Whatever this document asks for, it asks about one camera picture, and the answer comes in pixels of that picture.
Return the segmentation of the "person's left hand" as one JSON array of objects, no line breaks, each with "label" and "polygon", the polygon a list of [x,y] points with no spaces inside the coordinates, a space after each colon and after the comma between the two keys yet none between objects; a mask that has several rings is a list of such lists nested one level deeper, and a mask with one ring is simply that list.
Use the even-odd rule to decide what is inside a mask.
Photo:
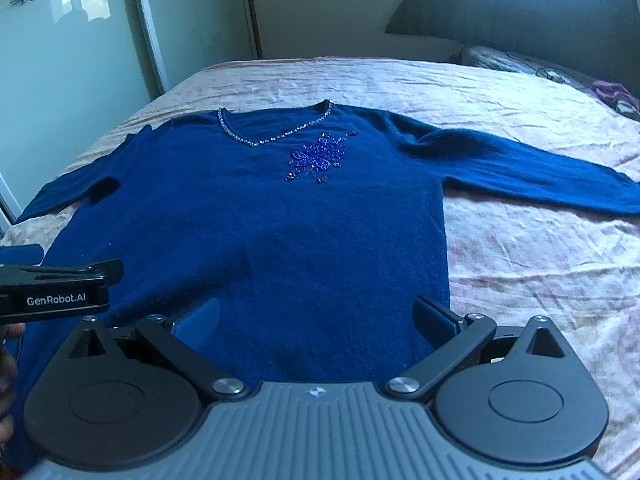
[{"label": "person's left hand", "polygon": [[[24,335],[26,325],[24,323],[11,324],[2,327],[1,340],[6,338],[14,339]],[[13,436],[14,421],[10,414],[11,406],[14,402],[13,382],[17,376],[17,366],[14,357],[1,347],[1,403],[0,403],[0,434],[1,444],[6,444]]]}]

